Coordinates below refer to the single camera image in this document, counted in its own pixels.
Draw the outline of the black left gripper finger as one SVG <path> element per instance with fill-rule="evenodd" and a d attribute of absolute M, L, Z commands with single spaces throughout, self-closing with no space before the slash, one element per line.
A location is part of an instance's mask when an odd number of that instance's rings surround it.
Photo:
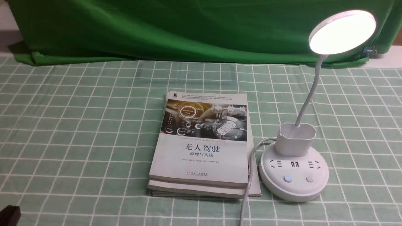
<path fill-rule="evenodd" d="M 17 226 L 21 218 L 19 206 L 8 205 L 0 212 L 1 226 Z"/>

